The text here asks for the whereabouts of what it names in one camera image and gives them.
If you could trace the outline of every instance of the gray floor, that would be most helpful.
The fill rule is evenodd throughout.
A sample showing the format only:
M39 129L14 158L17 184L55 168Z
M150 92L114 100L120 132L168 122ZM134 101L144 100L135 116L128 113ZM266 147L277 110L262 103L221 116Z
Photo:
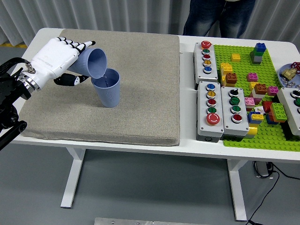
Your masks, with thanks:
M0 47L0 63L21 55L20 49ZM245 224L235 221L223 159L87 150L68 210L60 208L60 202L71 164L64 148L10 144L0 151L0 224L93 225L96 217ZM300 177L299 164L276 165ZM240 176L251 216L275 179L256 178L251 162ZM300 180L281 175L253 220L298 225L299 208Z

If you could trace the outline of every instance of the gray mat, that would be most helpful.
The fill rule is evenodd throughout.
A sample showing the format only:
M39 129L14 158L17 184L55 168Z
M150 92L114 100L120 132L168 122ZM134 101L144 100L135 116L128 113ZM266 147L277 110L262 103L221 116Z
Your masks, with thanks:
M61 87L49 81L25 102L22 135L47 140L76 140L174 146L180 140L179 38L174 35L63 30L60 36L95 40L108 68L121 76L121 100L105 108L90 79Z

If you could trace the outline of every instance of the ribbed cup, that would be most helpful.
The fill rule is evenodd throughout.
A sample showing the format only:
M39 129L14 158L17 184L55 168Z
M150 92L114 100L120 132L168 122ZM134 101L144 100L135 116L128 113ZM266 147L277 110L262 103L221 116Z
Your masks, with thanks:
M120 75L116 70L108 68L104 76L91 80L105 107L112 108L118 105L120 101Z
M107 58L104 51L100 48L88 48L68 70L98 79L104 75L106 68Z

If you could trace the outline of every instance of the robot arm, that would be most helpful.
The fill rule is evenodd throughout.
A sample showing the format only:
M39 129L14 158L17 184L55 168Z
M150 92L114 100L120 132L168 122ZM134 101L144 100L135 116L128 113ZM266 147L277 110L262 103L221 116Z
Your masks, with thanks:
M78 59L78 56L95 41L73 42L65 37L51 39L31 60L13 58L0 66L0 150L15 139L26 127L25 121L18 121L19 116L13 103L22 97L31 97L34 90L41 90L47 81L54 80L58 85L74 86L86 80L86 76L74 76L64 72ZM27 70L21 68L10 76L7 71L18 63L25 63Z
M59 84L57 78L78 59L79 54L95 43L88 41L80 44L65 37L53 38L32 58L30 64L26 64L27 71L21 72L20 80L30 93L41 90L49 80L55 80L55 83ZM63 78L75 78L75 84L79 83L79 78L75 76Z

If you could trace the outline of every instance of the jeans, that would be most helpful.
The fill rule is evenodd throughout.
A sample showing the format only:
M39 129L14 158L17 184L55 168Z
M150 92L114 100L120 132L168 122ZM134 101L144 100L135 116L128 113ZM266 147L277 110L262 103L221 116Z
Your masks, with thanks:
M205 36L219 20L221 37L239 38L246 30L255 0L191 0L183 35Z

